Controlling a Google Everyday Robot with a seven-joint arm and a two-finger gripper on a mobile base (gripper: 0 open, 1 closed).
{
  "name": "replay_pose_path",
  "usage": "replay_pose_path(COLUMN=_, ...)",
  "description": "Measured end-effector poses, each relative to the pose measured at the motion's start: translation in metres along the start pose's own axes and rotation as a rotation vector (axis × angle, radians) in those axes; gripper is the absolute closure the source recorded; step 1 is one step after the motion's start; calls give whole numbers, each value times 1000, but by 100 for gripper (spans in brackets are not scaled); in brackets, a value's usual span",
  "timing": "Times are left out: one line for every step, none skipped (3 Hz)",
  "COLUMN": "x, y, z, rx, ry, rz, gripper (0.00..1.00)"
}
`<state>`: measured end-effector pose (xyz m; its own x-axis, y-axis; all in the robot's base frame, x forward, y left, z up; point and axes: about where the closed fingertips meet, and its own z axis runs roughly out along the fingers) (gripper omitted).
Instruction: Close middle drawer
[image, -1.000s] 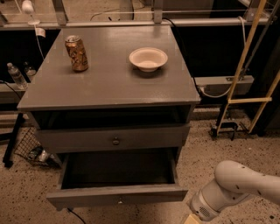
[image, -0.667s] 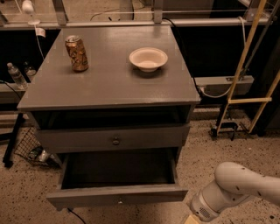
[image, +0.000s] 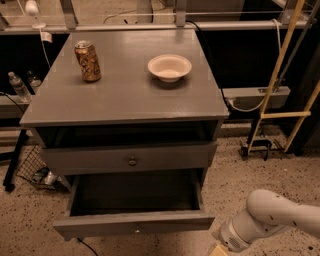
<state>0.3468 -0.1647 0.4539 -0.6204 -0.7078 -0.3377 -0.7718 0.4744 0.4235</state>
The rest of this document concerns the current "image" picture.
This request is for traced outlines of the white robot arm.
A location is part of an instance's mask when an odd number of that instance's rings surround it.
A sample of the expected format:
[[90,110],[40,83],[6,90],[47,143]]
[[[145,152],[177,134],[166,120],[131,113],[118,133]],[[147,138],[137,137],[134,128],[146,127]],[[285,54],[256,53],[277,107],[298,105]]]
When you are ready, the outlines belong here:
[[275,192],[257,189],[246,199],[246,207],[219,228],[219,241],[209,256],[238,256],[254,241],[291,229],[320,237],[320,207],[293,202]]

